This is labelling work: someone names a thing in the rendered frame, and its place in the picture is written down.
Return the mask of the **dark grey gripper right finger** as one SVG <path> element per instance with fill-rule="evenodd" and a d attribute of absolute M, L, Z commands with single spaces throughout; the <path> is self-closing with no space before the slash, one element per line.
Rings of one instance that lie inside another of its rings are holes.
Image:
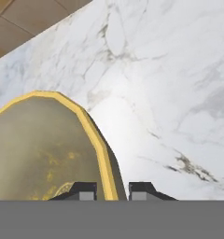
<path fill-rule="evenodd" d="M 175 200 L 175 198 L 157 191 L 151 182 L 130 182 L 129 192 L 130 201 Z"/>

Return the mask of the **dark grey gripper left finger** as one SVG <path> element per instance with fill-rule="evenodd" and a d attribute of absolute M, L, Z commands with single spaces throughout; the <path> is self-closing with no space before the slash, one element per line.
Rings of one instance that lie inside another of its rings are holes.
<path fill-rule="evenodd" d="M 59 187 L 52 200 L 96 201 L 97 184 L 95 182 L 67 182 Z"/>

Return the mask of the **yellow rimmed olive bowl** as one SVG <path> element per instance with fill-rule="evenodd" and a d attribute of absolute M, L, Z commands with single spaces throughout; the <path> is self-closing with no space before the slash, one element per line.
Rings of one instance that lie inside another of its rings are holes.
<path fill-rule="evenodd" d="M 49 201 L 67 182 L 95 182 L 96 201 L 127 199 L 118 161 L 89 113 L 56 91 L 0 109 L 0 201 Z"/>

